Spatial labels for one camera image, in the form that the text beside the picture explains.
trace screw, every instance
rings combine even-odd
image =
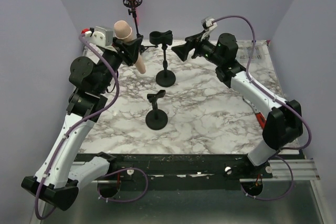
[[[127,174],[128,174],[128,175],[132,176],[133,173],[134,173],[134,170],[132,170],[132,169],[127,170]]]
[[[231,167],[229,167],[229,166],[226,166],[224,171],[227,175],[230,175],[232,173]]]
[[[272,169],[272,167],[270,167],[270,166],[266,166],[265,171],[266,171],[267,173],[272,173],[273,169]]]

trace tan cylinder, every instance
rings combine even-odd
[[[123,42],[130,42],[133,40],[133,34],[132,34],[132,27],[125,21],[125,20],[120,20],[117,21],[114,24],[114,33],[115,36],[122,40]],[[134,64],[136,69],[139,71],[139,73],[144,74],[146,73],[146,66],[143,63],[142,57],[139,54],[138,55],[138,60]]]

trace black metal frame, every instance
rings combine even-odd
[[[242,164],[246,155],[239,154],[111,154],[114,160],[110,170],[116,171],[127,167],[142,169],[149,178],[148,190],[240,190],[241,178],[257,178],[262,174],[263,178],[272,178],[272,174],[265,171],[269,166],[266,163],[262,167],[249,174],[227,174],[225,167],[231,167],[232,171]],[[89,162],[97,154],[78,154],[75,162]],[[280,155],[285,159],[304,159],[302,152],[293,155]],[[141,173],[135,172],[129,175],[120,173],[122,186],[119,188],[118,176],[113,175],[98,178],[98,187],[102,196],[111,197],[116,188],[121,191],[142,191],[144,178]]]

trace floor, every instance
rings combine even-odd
[[[260,196],[280,195],[289,182],[264,184]],[[139,192],[122,192],[132,198]],[[296,182],[282,200],[264,202],[241,191],[149,191],[131,204],[98,200],[97,185],[90,184],[67,211],[56,209],[41,224],[323,224],[310,182]]]

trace stand pole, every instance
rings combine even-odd
[[[168,72],[167,72],[167,68],[168,68],[168,62],[167,62],[167,59],[166,59],[166,50],[167,50],[167,45],[162,45],[162,50],[163,50],[163,75],[165,78],[167,78],[168,76]]]
[[[153,111],[154,111],[154,118],[155,118],[155,120],[157,120],[157,119],[159,119],[159,115],[158,115],[158,112],[157,112],[158,104],[155,103],[152,107],[153,107]]]
[[[139,38],[141,35],[139,34],[139,29],[138,29],[138,22],[136,21],[136,10],[134,7],[131,8],[131,11],[133,19],[134,19],[134,23],[135,23],[135,29],[136,31],[136,37]]]

